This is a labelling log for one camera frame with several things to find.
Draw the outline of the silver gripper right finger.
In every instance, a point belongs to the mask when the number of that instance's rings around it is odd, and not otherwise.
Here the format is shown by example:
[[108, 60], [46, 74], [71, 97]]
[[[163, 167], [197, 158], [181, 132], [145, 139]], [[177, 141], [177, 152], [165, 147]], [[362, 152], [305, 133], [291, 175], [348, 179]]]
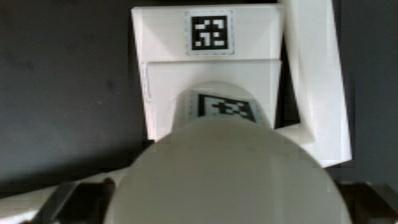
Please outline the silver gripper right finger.
[[385, 184], [339, 183], [353, 224], [398, 224], [398, 192]]

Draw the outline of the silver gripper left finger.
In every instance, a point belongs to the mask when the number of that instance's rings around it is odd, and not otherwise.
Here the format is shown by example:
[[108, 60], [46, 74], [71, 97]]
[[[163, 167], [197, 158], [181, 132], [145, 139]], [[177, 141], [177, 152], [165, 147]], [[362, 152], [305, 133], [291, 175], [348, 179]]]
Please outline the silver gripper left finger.
[[64, 183], [42, 204], [30, 224], [103, 224], [115, 182]]

